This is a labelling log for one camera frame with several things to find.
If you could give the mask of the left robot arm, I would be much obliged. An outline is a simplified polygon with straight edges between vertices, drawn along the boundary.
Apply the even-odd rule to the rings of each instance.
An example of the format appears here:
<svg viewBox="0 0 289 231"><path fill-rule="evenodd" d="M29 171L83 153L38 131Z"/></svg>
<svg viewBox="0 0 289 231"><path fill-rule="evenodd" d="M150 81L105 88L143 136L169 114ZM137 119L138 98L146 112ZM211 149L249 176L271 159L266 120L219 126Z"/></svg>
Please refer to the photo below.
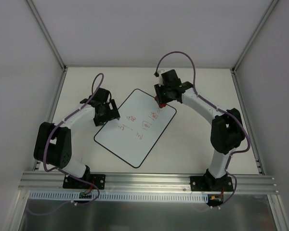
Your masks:
<svg viewBox="0 0 289 231"><path fill-rule="evenodd" d="M38 130L34 158L45 166L68 174L67 182L86 188L94 183L90 168L72 158L72 135L86 122L101 127L120 115L111 92L98 88L89 98L79 102L79 107L58 123L43 122Z"/></svg>

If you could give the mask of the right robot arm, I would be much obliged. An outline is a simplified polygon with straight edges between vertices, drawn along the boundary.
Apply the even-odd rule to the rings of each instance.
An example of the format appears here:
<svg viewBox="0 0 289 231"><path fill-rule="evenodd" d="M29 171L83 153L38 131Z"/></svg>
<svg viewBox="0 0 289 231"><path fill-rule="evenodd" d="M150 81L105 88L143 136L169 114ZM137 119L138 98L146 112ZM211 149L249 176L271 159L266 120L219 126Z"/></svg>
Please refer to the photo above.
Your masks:
<svg viewBox="0 0 289 231"><path fill-rule="evenodd" d="M158 84L154 85L159 107L178 101L200 114L211 125L210 142L214 148L212 161L205 174L194 181L194 189L220 191L228 186L226 172L231 154L245 139L240 112L233 108L222 110L196 92L194 84L182 82L175 70L156 71Z"/></svg>

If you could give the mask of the white whiteboard black rim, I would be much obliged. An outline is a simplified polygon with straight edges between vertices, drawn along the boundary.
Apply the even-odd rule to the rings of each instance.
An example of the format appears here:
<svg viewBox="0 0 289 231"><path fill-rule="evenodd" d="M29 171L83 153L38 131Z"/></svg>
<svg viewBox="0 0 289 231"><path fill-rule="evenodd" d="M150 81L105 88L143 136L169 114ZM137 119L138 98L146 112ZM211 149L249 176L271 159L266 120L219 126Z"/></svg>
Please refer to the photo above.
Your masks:
<svg viewBox="0 0 289 231"><path fill-rule="evenodd" d="M135 89L118 108L120 119L107 122L94 141L133 168L139 168L177 111L160 108L155 98Z"/></svg>

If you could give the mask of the red whiteboard eraser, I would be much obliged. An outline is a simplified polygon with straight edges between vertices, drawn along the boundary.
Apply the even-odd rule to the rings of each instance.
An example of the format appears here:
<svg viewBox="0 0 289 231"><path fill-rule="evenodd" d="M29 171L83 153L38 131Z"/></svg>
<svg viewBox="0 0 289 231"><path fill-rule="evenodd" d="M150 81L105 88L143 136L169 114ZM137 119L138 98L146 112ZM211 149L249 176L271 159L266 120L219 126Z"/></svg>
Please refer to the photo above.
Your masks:
<svg viewBox="0 0 289 231"><path fill-rule="evenodd" d="M155 97L155 101L158 103L159 108L164 108L164 107L167 106L166 103L160 103L160 102L158 101L158 97L157 97L157 96Z"/></svg>

